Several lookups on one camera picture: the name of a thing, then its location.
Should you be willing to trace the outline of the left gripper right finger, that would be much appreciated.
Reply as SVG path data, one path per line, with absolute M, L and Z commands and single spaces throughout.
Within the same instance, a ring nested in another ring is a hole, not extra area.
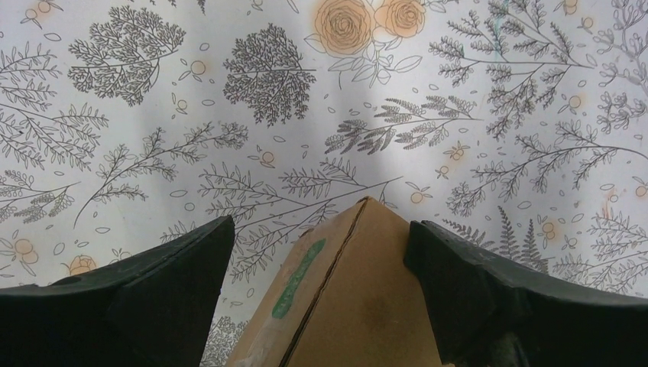
M 411 222 L 403 262 L 420 283 L 445 364 L 647 364 L 644 298 L 534 271 L 427 220 Z

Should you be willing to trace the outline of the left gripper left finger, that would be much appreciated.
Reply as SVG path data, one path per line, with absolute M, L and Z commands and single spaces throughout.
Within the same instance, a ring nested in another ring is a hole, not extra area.
M 198 366 L 235 244 L 220 217 L 46 287 L 1 291 L 3 366 Z

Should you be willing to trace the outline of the brown cardboard express box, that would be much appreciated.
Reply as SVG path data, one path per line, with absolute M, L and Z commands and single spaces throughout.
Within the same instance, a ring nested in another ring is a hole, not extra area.
M 305 231 L 228 358 L 230 366 L 439 366 L 409 223 L 376 199 Z

